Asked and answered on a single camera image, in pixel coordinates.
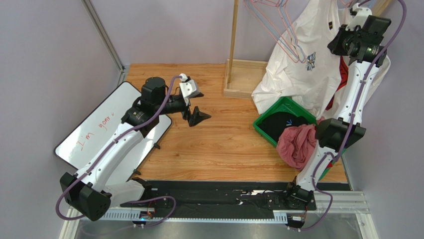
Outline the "white flower print t-shirt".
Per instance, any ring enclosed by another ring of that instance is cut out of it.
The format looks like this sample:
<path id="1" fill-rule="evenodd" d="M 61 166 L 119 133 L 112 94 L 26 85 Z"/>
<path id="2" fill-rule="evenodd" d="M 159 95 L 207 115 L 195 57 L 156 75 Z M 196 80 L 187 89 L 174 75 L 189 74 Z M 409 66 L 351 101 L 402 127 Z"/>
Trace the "white flower print t-shirt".
<path id="1" fill-rule="evenodd" d="M 251 96 L 258 113 L 281 97 L 293 101 L 317 119 L 331 118 L 339 108 L 348 75 L 348 57 L 331 54 L 327 45 L 345 22 L 335 0 L 312 0 L 293 23 L 306 61 L 295 63 L 276 45 L 265 75 Z"/>

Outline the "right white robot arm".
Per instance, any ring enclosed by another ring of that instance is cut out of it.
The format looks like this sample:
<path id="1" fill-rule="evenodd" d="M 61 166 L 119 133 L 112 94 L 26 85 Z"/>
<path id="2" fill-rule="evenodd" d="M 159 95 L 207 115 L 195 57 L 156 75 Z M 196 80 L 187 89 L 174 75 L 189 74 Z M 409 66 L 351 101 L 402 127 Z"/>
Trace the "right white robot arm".
<path id="1" fill-rule="evenodd" d="M 388 18 L 356 15 L 349 25 L 342 25 L 328 49 L 334 55 L 349 57 L 348 81 L 335 114 L 317 125 L 317 146 L 305 168 L 289 183 L 283 199 L 289 209 L 307 209 L 314 199 L 319 178 L 343 150 L 360 140 L 366 129 L 362 110 L 372 82 L 387 55 L 381 42 L 390 26 Z"/>

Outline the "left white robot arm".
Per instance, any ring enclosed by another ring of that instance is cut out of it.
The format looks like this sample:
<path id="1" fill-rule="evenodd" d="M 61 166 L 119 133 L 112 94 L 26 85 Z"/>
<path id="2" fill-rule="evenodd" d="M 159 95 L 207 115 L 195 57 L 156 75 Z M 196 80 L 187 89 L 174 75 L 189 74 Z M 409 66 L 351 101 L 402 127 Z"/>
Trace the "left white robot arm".
<path id="1" fill-rule="evenodd" d="M 102 148 L 74 174 L 64 173 L 60 178 L 62 194 L 55 205 L 57 216 L 67 221 L 77 219 L 60 212 L 62 201 L 80 212 L 80 218 L 91 221 L 99 220 L 111 207 L 155 201 L 151 185 L 142 179 L 127 179 L 112 185 L 107 182 L 127 154 L 157 126 L 161 115 L 181 113 L 189 126 L 211 118 L 198 107 L 190 109 L 190 100 L 203 96 L 198 83 L 185 74 L 174 76 L 170 85 L 160 77 L 148 78 L 140 96 L 125 111 Z"/>

